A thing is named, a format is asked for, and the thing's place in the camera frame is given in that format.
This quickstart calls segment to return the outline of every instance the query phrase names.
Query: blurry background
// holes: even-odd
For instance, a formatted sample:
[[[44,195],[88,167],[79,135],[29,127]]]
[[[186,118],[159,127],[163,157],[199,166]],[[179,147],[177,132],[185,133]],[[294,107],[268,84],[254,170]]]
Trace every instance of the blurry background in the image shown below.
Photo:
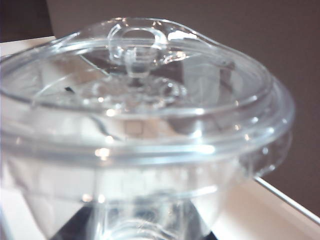
[[[61,37],[113,17],[187,25],[263,63],[291,91],[293,144],[264,179],[320,216],[319,0],[2,0],[1,42]]]

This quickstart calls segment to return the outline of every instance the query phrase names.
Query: transparent bowl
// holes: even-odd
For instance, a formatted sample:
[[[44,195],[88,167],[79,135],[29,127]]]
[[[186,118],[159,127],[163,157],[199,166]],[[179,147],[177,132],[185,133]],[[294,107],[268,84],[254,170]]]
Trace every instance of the transparent bowl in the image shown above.
[[[285,87],[172,21],[103,21],[1,67],[1,187],[43,239],[202,239],[291,143]]]

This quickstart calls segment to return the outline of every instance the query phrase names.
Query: clear plastic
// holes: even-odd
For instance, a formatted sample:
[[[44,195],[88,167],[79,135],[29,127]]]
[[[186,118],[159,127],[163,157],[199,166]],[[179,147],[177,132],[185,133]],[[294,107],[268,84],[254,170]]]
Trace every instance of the clear plastic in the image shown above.
[[[175,22],[115,18],[1,67],[1,187],[44,239],[201,239],[228,187],[290,146],[285,87]]]

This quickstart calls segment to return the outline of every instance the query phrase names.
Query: lid knob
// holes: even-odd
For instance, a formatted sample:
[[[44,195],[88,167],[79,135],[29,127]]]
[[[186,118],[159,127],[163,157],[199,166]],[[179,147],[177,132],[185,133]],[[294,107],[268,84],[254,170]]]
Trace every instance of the lid knob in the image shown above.
[[[146,46],[146,42],[141,41],[146,38],[153,41],[153,44]],[[109,32],[108,44],[111,61],[117,65],[125,65],[130,78],[145,78],[152,69],[164,61],[168,41],[159,29],[132,27],[122,21]]]

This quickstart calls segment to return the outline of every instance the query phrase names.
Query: white surface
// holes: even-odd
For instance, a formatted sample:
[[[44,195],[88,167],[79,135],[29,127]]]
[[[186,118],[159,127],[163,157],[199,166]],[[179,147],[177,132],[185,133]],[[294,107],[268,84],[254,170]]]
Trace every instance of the white surface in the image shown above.
[[[56,39],[54,36],[47,36],[21,41],[2,42],[0,43],[0,56],[15,54],[22,50],[26,50],[40,44],[44,44],[54,39]]]
[[[55,39],[44,37],[0,43],[1,56]],[[43,240],[18,191],[1,193],[1,224],[14,240]],[[66,218],[77,208],[66,211]],[[233,188],[213,226],[219,240],[318,240],[320,226],[254,181]]]

